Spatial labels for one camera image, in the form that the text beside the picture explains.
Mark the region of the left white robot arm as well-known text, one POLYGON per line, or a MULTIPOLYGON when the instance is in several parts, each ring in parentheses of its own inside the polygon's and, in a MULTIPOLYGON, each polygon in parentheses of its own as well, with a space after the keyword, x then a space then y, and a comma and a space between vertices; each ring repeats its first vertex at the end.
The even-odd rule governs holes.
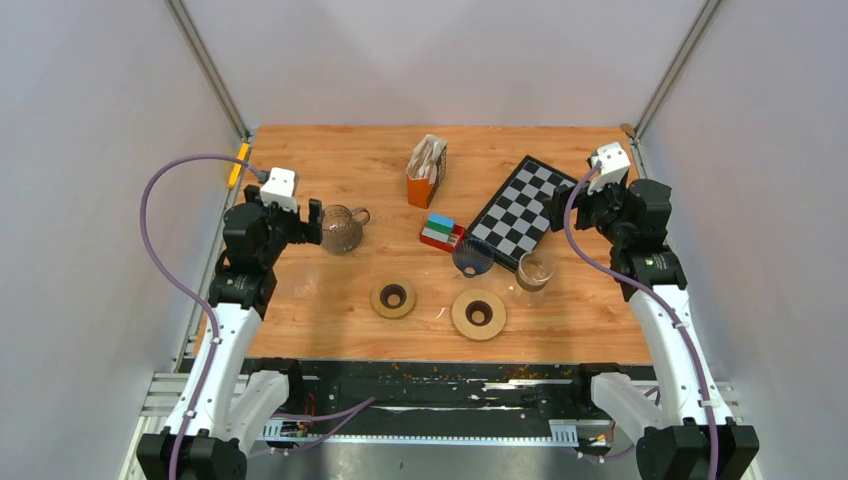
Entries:
POLYGON ((305 403, 296 360, 264 359, 241 395, 235 388, 277 285, 274 266, 290 244, 321 244, 323 207, 310 200, 301 219, 293 199, 266 202, 256 185, 244 194, 223 215, 224 248, 200 302, 206 332, 188 380, 162 430, 138 442, 136 458, 148 479, 243 479, 271 415, 305 403))

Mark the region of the glass coffee carafe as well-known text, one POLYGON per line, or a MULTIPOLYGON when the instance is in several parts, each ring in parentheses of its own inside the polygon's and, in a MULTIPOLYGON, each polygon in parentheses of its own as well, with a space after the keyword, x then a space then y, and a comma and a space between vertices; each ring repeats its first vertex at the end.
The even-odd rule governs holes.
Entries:
POLYGON ((323 210, 322 242, 332 254, 347 253, 357 248, 363 239, 363 228, 370 221, 368 209, 349 209, 344 205, 329 205, 323 210))

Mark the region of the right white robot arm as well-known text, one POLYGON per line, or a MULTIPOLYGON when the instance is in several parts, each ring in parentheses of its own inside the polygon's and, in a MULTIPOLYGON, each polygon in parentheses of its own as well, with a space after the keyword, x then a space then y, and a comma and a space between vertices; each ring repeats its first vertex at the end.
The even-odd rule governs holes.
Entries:
POLYGON ((682 265, 666 243, 669 186, 649 179, 555 189, 546 207, 553 231, 596 229, 612 245, 599 271, 620 285, 641 326, 659 395, 649 400, 620 372, 577 383, 571 403, 584 417, 606 412, 633 441, 643 479, 740 479, 760 448, 737 422, 697 339, 682 265))

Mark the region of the blue glass dripper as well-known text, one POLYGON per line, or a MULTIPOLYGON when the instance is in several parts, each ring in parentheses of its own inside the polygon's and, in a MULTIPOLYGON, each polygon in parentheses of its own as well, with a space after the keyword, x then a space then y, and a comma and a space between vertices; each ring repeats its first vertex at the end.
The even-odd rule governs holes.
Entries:
POLYGON ((487 242, 473 237, 466 238, 454 248, 452 261, 465 278, 474 278, 492 268, 494 252, 487 242))

